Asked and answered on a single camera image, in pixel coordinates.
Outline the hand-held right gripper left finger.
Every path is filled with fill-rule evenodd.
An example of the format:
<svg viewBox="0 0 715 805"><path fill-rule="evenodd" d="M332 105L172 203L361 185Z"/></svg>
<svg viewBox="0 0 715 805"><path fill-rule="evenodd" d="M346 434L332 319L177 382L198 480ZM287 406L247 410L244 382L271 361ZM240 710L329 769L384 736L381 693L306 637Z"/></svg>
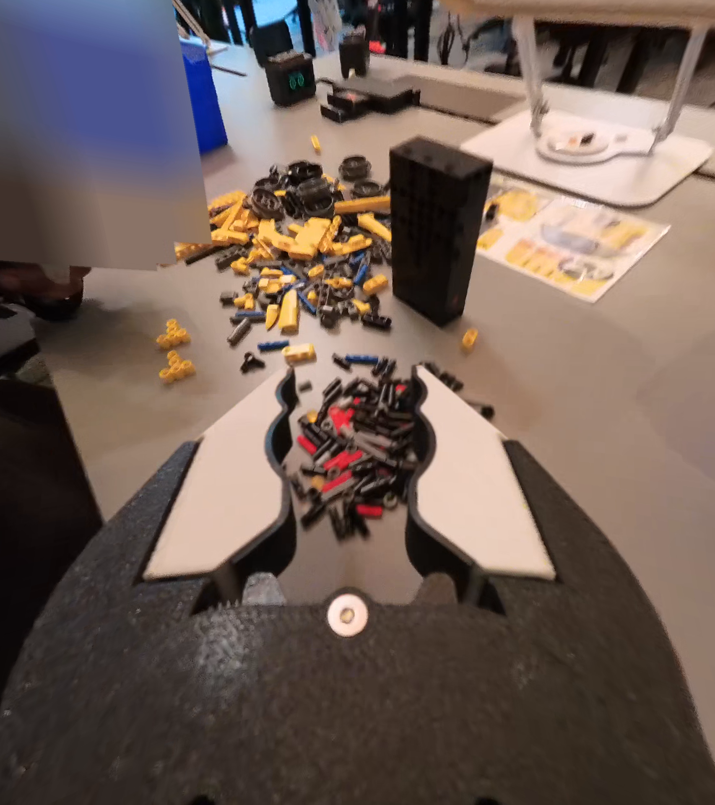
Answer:
<svg viewBox="0 0 715 805"><path fill-rule="evenodd" d="M289 566L298 526L283 465L298 403L294 370L279 370L197 439L145 582L207 579L222 600L241 600L252 576Z"/></svg>

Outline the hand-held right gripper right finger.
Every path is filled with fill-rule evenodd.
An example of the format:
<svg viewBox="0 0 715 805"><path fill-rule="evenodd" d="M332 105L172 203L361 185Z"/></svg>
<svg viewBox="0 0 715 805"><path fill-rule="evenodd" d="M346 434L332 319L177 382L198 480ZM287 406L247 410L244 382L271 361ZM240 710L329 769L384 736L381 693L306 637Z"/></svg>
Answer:
<svg viewBox="0 0 715 805"><path fill-rule="evenodd" d="M457 600L491 600L496 580L553 584L557 571L503 434L422 365L411 369L416 466L406 550Z"/></svg>

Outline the pile of black red pins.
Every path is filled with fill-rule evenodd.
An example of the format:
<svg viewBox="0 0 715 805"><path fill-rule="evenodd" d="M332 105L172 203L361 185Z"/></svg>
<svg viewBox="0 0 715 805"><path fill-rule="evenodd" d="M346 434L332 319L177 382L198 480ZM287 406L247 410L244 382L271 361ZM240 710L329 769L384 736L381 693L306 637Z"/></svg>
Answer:
<svg viewBox="0 0 715 805"><path fill-rule="evenodd" d="M338 547L368 553L403 543L413 447L411 371L400 374L390 356L336 355L341 369L321 388L315 408L302 411L284 468L297 523L304 535L325 529ZM420 361L493 424L491 402L467 395L461 374Z"/></svg>

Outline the pile of yellow black bricks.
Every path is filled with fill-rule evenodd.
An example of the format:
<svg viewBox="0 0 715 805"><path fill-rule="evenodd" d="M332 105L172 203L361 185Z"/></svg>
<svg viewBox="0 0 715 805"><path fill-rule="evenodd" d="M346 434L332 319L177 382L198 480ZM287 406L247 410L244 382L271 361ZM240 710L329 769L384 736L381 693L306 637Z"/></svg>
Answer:
<svg viewBox="0 0 715 805"><path fill-rule="evenodd" d="M355 216L264 220L245 205L250 193L236 190L214 199L208 208L210 233L205 242L174 244L177 263L190 265L213 257L219 271L242 278L242 288L221 293L230 309L231 347L257 326L273 333L257 345L260 353L280 352L291 362L311 361L312 348L294 348L302 314L322 329L335 331L344 320L367 330L390 332L393 318L383 313L380 295L390 281L390 208L372 211L377 199L364 200ZM390 192L385 197L391 202Z"/></svg>

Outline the person's left hand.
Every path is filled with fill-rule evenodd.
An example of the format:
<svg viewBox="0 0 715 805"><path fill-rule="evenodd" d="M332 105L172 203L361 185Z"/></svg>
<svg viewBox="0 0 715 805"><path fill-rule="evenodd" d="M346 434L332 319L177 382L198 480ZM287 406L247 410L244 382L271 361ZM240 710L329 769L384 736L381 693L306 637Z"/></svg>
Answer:
<svg viewBox="0 0 715 805"><path fill-rule="evenodd" d="M40 319L67 320L81 308L84 280L90 272L90 267L68 267L64 278L57 281L43 266L4 263L0 265L0 297Z"/></svg>

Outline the person's dark sweater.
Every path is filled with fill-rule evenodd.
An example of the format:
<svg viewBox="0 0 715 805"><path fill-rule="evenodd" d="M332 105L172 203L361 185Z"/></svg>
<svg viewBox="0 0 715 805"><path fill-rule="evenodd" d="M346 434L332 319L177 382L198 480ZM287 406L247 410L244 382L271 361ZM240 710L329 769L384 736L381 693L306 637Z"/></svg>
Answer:
<svg viewBox="0 0 715 805"><path fill-rule="evenodd" d="M42 607L100 528L55 392L0 379L0 700Z"/></svg>

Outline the yellow sticker sheet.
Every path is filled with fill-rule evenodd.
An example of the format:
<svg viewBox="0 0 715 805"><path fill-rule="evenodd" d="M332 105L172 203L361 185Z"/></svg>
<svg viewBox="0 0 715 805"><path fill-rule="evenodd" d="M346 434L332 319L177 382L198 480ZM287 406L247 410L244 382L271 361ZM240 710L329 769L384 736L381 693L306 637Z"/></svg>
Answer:
<svg viewBox="0 0 715 805"><path fill-rule="evenodd" d="M476 254L593 304L670 230L494 171Z"/></svg>

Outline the black perforated block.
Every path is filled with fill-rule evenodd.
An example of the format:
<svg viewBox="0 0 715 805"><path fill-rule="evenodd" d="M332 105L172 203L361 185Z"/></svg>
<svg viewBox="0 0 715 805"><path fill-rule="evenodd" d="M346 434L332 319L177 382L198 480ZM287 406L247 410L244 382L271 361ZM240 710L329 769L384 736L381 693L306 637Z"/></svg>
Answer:
<svg viewBox="0 0 715 805"><path fill-rule="evenodd" d="M492 172L423 136L390 150L393 294L439 327L463 315Z"/></svg>

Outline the group of dark sprocket wheels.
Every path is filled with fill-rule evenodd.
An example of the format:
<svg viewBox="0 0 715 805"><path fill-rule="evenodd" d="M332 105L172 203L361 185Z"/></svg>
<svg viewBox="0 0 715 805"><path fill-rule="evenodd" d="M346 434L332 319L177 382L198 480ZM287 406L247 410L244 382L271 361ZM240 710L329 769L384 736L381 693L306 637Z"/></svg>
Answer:
<svg viewBox="0 0 715 805"><path fill-rule="evenodd" d="M386 213L389 190L390 183L373 179L372 164L365 156L343 158L335 176L326 174L320 163L300 159L273 164L255 181L245 205L258 218L274 221L331 218L337 213L355 216L364 211L361 203L372 199L377 199L372 211Z"/></svg>

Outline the blue plastic storage bin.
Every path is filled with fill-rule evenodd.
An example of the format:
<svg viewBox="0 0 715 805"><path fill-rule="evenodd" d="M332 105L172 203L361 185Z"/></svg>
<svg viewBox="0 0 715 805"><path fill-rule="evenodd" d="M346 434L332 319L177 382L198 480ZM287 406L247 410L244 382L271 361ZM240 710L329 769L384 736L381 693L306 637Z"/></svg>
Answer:
<svg viewBox="0 0 715 805"><path fill-rule="evenodd" d="M180 47L187 76L195 132L203 156L228 144L212 69L203 45L182 39Z"/></svg>

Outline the white book stand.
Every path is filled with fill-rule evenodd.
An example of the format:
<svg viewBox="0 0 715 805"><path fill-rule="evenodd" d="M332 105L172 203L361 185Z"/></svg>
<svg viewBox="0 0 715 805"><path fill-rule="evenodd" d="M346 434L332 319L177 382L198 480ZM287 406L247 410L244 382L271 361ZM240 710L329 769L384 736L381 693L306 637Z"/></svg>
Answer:
<svg viewBox="0 0 715 805"><path fill-rule="evenodd" d="M528 109L511 114L463 144L490 158L506 174L619 208L653 205L713 156L709 142L675 133L679 121L699 124L695 134L715 136L715 117L684 112L686 95L708 32L715 28L715 2L512 1L445 2L452 11L509 18L517 46ZM651 112L626 99L619 111L605 102L572 101L573 114L550 109L536 45L536 23L678 28L688 32L684 55L663 117L648 127ZM567 153L558 145L567 133L595 132L591 153Z"/></svg>

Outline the black box with green display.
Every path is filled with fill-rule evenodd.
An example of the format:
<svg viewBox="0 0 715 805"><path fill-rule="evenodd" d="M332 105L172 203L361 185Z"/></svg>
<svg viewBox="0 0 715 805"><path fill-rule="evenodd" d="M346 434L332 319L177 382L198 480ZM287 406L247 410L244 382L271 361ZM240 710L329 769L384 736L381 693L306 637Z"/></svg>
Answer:
<svg viewBox="0 0 715 805"><path fill-rule="evenodd" d="M313 58L295 50L269 56L265 77L275 106L289 107L316 96Z"/></svg>

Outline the black flat electronic device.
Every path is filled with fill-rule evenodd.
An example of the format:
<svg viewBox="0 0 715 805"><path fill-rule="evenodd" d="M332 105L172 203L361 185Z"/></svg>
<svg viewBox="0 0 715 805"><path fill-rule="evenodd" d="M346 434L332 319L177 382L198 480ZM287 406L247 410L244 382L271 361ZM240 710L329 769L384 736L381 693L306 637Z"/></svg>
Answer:
<svg viewBox="0 0 715 805"><path fill-rule="evenodd" d="M325 102L320 104L320 115L339 125L369 114L393 116L421 104L421 89L404 79L384 81L352 76L321 82L329 90Z"/></svg>

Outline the black clamp mount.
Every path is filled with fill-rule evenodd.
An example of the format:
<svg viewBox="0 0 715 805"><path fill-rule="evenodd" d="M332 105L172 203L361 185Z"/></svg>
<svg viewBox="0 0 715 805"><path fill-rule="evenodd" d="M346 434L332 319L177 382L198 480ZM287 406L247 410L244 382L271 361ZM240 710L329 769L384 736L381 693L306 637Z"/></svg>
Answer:
<svg viewBox="0 0 715 805"><path fill-rule="evenodd" d="M366 77L368 75L370 49L363 26L359 26L343 36L339 46L339 56L341 76L344 80L351 76Z"/></svg>

